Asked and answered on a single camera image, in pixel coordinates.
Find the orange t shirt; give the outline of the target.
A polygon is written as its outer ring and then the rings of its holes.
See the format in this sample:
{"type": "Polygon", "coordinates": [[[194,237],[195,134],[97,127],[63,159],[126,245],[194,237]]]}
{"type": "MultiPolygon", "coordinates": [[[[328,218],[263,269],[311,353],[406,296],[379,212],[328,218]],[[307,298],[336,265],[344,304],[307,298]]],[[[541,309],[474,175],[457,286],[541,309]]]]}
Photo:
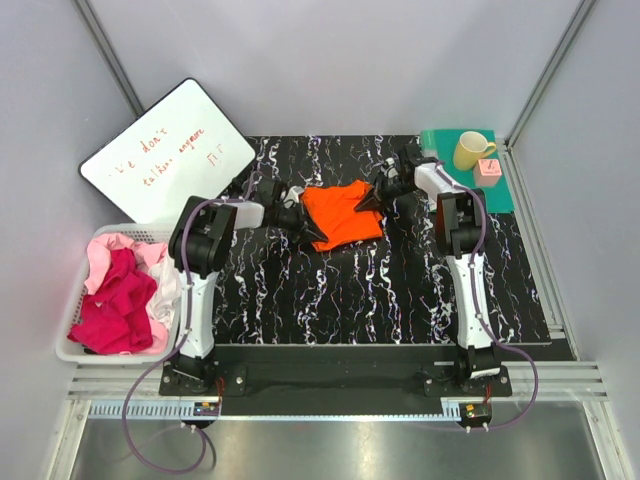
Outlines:
{"type": "Polygon", "coordinates": [[[347,186],[308,187],[304,191],[302,203],[327,237],[324,242],[313,243],[317,252],[328,252],[342,245],[377,240],[383,236],[379,212],[355,211],[370,189],[370,184],[356,180],[347,186]]]}

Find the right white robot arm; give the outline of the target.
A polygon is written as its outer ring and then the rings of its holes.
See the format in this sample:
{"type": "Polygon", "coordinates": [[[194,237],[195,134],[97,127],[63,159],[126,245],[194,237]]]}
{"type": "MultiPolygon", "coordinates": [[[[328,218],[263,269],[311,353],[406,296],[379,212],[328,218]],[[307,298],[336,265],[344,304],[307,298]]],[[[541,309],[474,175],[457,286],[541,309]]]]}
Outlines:
{"type": "Polygon", "coordinates": [[[393,200],[416,190],[436,203],[436,244],[454,285],[458,320],[454,384],[463,395],[476,396],[501,368],[484,282],[484,193],[454,180],[443,162],[423,156],[418,146],[406,145],[385,161],[354,210],[383,212],[393,200]]]}

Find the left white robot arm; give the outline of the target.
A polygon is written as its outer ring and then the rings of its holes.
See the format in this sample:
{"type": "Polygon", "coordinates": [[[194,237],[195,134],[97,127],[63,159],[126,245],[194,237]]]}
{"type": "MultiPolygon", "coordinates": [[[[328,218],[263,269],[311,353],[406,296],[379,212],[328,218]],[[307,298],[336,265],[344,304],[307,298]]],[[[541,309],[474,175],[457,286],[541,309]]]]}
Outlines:
{"type": "Polygon", "coordinates": [[[169,241],[169,254],[183,286],[177,346],[170,357],[181,384],[196,396],[215,386],[214,290],[238,230],[275,227],[298,241],[324,242],[301,198],[304,189],[262,178],[244,199],[190,197],[169,241]]]}

